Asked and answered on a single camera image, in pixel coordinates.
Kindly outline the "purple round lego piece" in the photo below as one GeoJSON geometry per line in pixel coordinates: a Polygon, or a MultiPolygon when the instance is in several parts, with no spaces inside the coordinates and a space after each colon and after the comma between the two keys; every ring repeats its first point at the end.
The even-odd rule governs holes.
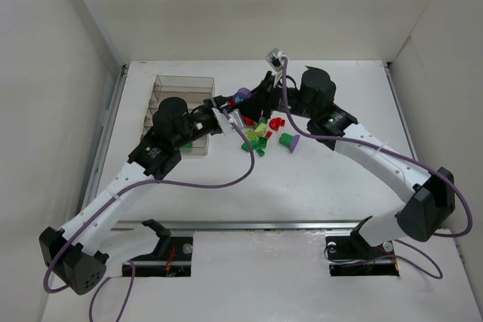
{"type": "Polygon", "coordinates": [[[238,91],[234,94],[233,98],[240,99],[241,102],[243,102],[245,100],[250,99],[251,96],[252,96],[251,91],[246,87],[242,87],[238,89],[238,91]]]}

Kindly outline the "green and purple cone lego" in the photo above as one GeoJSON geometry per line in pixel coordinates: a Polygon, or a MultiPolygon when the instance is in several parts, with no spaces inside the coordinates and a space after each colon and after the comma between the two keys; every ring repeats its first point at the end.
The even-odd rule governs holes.
{"type": "Polygon", "coordinates": [[[285,146],[290,153],[293,153],[297,147],[297,144],[300,140],[300,135],[289,134],[289,133],[282,133],[281,136],[278,138],[278,142],[285,146]]]}

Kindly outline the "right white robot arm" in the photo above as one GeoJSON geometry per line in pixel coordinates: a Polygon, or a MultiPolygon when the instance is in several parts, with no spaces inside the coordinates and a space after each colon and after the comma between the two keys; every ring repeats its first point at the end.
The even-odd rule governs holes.
{"type": "Polygon", "coordinates": [[[283,69],[271,72],[253,90],[241,89],[232,106],[253,121],[274,111],[307,118],[307,136],[372,173],[399,197],[402,207],[363,219],[348,237],[360,250],[409,237],[426,242],[455,210],[453,174],[441,167],[428,170],[400,155],[373,136],[357,118],[334,102],[336,85],[315,67],[303,72],[299,87],[287,87],[283,69]]]}

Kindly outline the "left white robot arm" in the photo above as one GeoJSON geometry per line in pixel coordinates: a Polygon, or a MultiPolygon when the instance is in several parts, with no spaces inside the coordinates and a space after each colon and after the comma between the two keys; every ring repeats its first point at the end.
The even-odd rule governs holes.
{"type": "Polygon", "coordinates": [[[113,181],[74,218],[59,229],[47,227],[39,236],[47,293],[49,277],[55,274],[64,290],[78,295],[90,292],[106,272],[109,254],[100,245],[106,233],[140,199],[140,188],[150,181],[164,179],[180,162],[180,150],[208,134],[221,133],[221,113],[228,97],[217,96],[189,110],[179,97],[159,103],[152,126],[113,181]]]}

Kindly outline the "large red lego block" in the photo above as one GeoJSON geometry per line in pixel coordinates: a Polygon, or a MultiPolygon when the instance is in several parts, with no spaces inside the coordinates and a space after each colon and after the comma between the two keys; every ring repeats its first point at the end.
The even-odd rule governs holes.
{"type": "Polygon", "coordinates": [[[243,121],[244,121],[244,123],[247,127],[253,127],[256,124],[256,122],[254,120],[252,120],[248,117],[245,117],[245,116],[243,117],[243,121]]]}

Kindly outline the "red arch lego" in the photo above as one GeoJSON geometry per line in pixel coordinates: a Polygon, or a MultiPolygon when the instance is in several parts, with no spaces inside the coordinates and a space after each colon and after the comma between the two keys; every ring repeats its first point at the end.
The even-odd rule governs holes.
{"type": "Polygon", "coordinates": [[[283,118],[277,117],[277,118],[271,118],[269,120],[269,128],[273,131],[279,131],[281,127],[284,127],[285,125],[285,120],[283,118]]]}

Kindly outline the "clear compartment organizer tray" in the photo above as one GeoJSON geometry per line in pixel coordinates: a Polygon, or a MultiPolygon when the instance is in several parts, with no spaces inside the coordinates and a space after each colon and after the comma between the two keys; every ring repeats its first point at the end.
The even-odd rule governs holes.
{"type": "Polygon", "coordinates": [[[187,143],[192,143],[192,152],[180,151],[182,155],[206,156],[209,135],[197,140],[191,138],[188,113],[205,105],[203,100],[213,95],[214,79],[211,77],[157,75],[146,101],[140,138],[144,139],[153,131],[179,150],[187,143]]]}

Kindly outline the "lime lego pile block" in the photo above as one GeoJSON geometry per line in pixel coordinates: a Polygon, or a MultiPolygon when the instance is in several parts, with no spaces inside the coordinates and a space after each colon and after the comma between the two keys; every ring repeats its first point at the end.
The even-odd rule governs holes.
{"type": "Polygon", "coordinates": [[[258,140],[260,137],[264,137],[267,132],[266,124],[258,124],[253,130],[247,130],[245,136],[249,141],[258,140]]]}

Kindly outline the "dark green flat lego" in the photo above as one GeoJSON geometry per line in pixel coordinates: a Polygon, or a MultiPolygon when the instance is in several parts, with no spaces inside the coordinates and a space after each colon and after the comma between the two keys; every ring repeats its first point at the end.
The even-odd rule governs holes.
{"type": "Polygon", "coordinates": [[[185,152],[185,153],[191,153],[192,149],[193,149],[193,144],[187,143],[186,145],[184,145],[183,147],[180,148],[180,151],[185,152]]]}

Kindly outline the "small green lego bottom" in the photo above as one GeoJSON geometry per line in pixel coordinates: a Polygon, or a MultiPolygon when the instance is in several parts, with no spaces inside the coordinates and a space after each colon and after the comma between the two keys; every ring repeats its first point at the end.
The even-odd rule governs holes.
{"type": "Polygon", "coordinates": [[[263,149],[257,148],[256,153],[260,156],[263,157],[266,153],[263,149]]]}

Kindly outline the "aluminium rail front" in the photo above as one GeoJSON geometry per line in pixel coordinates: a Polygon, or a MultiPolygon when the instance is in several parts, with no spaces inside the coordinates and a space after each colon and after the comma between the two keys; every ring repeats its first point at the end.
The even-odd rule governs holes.
{"type": "Polygon", "coordinates": [[[294,222],[255,222],[255,221],[160,221],[164,227],[171,230],[193,231],[238,231],[238,230],[346,230],[357,226],[358,221],[294,221],[294,222]]]}

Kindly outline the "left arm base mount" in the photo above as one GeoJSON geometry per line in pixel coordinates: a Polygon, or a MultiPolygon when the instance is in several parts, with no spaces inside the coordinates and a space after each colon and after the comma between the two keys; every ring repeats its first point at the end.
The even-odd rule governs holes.
{"type": "Polygon", "coordinates": [[[171,237],[167,246],[159,242],[151,253],[137,256],[134,264],[137,278],[188,278],[192,274],[192,236],[171,237]]]}

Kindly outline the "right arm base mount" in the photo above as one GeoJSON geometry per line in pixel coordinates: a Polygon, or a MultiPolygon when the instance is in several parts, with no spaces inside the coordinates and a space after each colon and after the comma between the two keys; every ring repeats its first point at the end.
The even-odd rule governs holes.
{"type": "Polygon", "coordinates": [[[331,277],[399,276],[391,241],[372,247],[350,235],[326,235],[324,255],[331,277]]]}

